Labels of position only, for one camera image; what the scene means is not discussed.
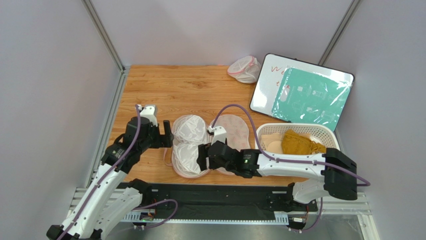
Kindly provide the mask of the white bra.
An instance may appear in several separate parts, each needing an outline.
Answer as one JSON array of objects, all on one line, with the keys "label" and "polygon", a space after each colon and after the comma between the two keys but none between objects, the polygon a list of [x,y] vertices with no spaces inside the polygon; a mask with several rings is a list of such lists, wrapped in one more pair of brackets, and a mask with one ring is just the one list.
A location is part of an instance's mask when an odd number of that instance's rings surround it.
[{"label": "white bra", "polygon": [[198,146],[209,142],[207,126],[198,115],[183,115],[172,125],[174,136],[171,163],[174,171],[183,178],[196,179],[207,174],[197,163]]}]

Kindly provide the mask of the floral mesh laundry bag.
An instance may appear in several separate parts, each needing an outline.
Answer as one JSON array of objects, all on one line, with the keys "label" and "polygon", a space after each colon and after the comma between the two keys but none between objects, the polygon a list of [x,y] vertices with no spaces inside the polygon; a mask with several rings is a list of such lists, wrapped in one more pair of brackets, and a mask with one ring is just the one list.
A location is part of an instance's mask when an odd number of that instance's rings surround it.
[{"label": "floral mesh laundry bag", "polygon": [[[225,115],[221,115],[218,120],[215,122],[215,127],[216,126],[222,126],[225,128],[226,132],[227,132],[227,144],[236,150],[243,150],[243,149],[249,149],[250,143],[249,143],[249,128],[248,125],[246,124],[246,122],[239,116],[237,115],[233,115],[233,114],[225,114]],[[170,162],[166,162],[166,154],[167,154],[167,150],[164,150],[163,153],[163,162],[166,166],[172,167],[172,160],[170,157]]]}]

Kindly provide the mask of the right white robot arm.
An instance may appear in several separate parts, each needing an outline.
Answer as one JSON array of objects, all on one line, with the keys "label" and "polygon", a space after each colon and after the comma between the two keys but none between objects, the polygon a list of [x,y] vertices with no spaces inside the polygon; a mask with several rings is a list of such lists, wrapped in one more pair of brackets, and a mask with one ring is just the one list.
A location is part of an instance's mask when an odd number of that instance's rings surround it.
[{"label": "right white robot arm", "polygon": [[200,144],[196,162],[204,170],[225,169],[236,176],[279,176],[304,178],[287,187],[289,201],[308,204],[322,197],[345,201],[358,198],[357,164],[339,149],[327,148],[325,153],[288,155],[262,149],[236,150],[221,141]]}]

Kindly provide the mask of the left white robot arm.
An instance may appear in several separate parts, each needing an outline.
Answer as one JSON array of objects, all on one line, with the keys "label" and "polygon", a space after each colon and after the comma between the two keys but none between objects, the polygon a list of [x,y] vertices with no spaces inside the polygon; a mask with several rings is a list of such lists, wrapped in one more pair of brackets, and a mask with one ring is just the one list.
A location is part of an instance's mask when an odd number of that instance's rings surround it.
[{"label": "left white robot arm", "polygon": [[172,146],[170,121],[164,120],[163,127],[161,134],[154,116],[133,117],[125,133],[106,148],[96,176],[80,202],[60,225],[50,226],[47,238],[104,240],[129,212],[156,206],[152,185],[137,178],[127,184],[113,203],[107,202],[146,150]]}]

